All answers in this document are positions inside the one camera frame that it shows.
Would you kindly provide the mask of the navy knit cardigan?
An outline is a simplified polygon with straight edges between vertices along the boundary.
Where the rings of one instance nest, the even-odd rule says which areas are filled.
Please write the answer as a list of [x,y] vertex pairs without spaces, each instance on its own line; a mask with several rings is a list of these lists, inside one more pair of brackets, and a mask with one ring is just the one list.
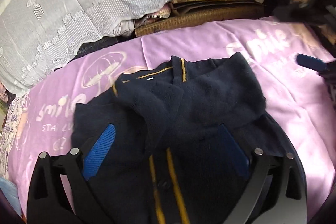
[[109,126],[115,139],[88,184],[111,223],[223,223],[241,197],[256,148],[295,153],[240,53],[120,75],[76,105],[71,143]]

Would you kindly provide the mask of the pink printed blanket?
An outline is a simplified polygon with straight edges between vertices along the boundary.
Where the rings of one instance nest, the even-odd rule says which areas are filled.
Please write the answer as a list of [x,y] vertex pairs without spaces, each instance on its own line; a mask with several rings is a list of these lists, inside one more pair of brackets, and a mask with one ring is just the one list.
[[9,180],[18,188],[22,210],[38,155],[69,151],[77,103],[107,90],[120,74],[152,70],[171,56],[198,61],[236,52],[253,69],[268,113],[298,152],[307,179],[307,214],[315,215],[335,178],[335,110],[323,79],[295,58],[302,53],[329,62],[332,55],[306,26],[272,18],[162,31],[90,53],[51,73],[29,92],[9,153]]

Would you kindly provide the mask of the light blue fluffy cloth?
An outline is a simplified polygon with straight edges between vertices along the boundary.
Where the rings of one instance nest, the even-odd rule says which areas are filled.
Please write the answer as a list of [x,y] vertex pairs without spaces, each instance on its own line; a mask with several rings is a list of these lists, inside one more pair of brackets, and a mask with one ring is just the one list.
[[18,197],[18,188],[11,181],[5,179],[4,177],[0,177],[0,188],[10,205],[14,208],[15,212],[21,217],[22,209],[21,204],[19,202]]

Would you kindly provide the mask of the floral bed sheet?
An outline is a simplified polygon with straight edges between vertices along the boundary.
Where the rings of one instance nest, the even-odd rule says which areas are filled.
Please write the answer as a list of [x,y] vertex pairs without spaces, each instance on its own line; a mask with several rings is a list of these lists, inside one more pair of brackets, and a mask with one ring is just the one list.
[[14,145],[28,94],[29,92],[25,92],[22,96],[15,96],[9,100],[10,104],[6,105],[4,127],[1,124],[1,177],[7,180],[9,179],[9,153]]

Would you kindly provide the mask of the brown woven mat stack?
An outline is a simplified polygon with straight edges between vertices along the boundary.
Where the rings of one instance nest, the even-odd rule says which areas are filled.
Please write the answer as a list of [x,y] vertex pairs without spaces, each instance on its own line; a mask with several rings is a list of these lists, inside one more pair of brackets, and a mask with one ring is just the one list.
[[255,0],[172,0],[157,12],[135,20],[134,34],[140,37],[207,22],[263,16],[264,5]]

